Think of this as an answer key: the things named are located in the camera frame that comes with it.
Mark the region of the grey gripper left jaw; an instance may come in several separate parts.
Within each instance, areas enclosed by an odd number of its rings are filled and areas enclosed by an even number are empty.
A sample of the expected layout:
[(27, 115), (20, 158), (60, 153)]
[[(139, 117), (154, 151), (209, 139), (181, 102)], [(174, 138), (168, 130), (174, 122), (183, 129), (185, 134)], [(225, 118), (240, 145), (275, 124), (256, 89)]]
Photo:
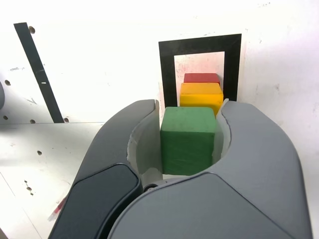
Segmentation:
[(92, 140), (51, 230), (52, 239), (105, 239), (121, 212), (162, 179), (157, 100), (134, 102)]

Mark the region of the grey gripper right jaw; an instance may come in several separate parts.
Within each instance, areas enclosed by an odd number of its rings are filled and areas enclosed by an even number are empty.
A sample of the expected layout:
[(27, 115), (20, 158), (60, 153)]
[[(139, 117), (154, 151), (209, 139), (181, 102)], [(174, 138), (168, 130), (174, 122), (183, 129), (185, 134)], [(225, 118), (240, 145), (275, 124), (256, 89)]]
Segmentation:
[(304, 177), (286, 133), (251, 104), (225, 102), (221, 159), (135, 199), (111, 239), (311, 239)]

